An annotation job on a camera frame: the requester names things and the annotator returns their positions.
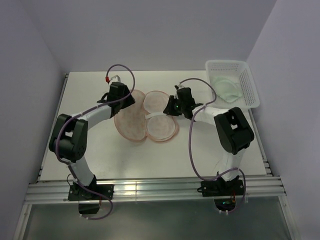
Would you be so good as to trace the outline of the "peach mesh laundry bag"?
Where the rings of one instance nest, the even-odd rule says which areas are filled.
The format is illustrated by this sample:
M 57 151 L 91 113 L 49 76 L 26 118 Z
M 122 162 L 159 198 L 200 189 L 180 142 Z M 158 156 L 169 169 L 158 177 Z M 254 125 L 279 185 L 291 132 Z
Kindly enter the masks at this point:
M 163 113 L 169 95 L 163 91 L 143 93 L 134 90 L 135 103 L 115 115 L 114 125 L 122 137 L 131 142 L 143 142 L 146 138 L 163 143 L 174 138 L 179 132 L 177 121 Z

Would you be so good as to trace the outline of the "light green bra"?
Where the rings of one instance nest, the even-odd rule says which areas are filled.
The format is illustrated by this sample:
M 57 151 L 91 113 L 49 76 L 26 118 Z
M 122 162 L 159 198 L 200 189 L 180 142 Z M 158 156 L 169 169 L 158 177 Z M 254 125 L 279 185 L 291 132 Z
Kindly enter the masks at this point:
M 210 83 L 216 94 L 227 103 L 233 103 L 243 96 L 240 86 L 229 78 L 217 76 Z

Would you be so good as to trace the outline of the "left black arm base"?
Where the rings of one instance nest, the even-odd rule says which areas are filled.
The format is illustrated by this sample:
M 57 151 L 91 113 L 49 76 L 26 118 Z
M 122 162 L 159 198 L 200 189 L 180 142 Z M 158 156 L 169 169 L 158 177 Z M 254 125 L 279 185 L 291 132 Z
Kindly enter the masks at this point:
M 95 215 L 100 210 L 102 200 L 112 200 L 114 194 L 114 184 L 97 184 L 94 176 L 89 186 L 84 188 L 77 183 L 69 184 L 67 200 L 78 202 L 78 212 L 81 215 Z

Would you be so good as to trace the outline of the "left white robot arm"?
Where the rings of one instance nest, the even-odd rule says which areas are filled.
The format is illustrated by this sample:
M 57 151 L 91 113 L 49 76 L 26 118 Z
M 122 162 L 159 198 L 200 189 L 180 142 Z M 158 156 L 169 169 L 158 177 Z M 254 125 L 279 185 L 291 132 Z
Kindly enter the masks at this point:
M 95 175 L 85 158 L 88 132 L 99 123 L 113 118 L 120 110 L 135 103 L 128 86 L 113 82 L 109 92 L 102 96 L 98 105 L 75 115 L 60 114 L 55 122 L 49 141 L 49 150 L 57 160 L 69 168 L 77 185 L 79 194 L 86 200 L 96 197 L 98 188 L 92 184 Z

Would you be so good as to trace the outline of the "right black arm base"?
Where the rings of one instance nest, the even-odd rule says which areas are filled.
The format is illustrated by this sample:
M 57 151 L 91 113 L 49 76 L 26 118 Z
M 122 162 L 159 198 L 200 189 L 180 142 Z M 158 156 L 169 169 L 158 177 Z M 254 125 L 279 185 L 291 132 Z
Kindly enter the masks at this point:
M 231 181 L 225 181 L 222 177 L 213 181 L 202 181 L 197 189 L 202 197 L 214 197 L 215 207 L 222 212 L 230 212 L 237 206 L 237 196 L 244 196 L 245 185 L 239 176 Z

